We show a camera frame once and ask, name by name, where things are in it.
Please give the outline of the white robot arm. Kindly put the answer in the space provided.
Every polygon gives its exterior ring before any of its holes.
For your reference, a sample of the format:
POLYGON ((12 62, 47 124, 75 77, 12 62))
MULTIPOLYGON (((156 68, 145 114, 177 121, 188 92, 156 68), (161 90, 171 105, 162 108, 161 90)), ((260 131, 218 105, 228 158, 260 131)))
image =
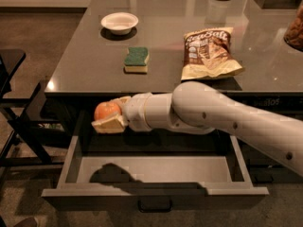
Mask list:
POLYGON ((303 122, 239 103, 200 82, 185 82, 168 94, 144 93, 100 103, 92 126, 98 133, 164 129, 189 134, 214 130, 303 175, 303 122))

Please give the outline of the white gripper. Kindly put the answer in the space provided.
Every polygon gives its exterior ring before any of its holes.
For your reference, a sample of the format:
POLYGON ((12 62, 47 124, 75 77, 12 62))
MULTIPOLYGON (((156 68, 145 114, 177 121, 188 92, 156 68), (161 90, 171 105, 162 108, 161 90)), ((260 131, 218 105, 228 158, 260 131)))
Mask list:
MULTIPOLYGON (((152 96, 151 93, 137 94, 132 97, 122 96, 112 99, 122 109, 122 115, 126 119, 128 126, 133 131, 151 131, 145 118, 145 104, 152 96)), ((123 116, 113 114, 110 117, 96 120, 92 122, 92 126, 97 133, 121 133, 124 132, 127 124, 124 122, 123 116)))

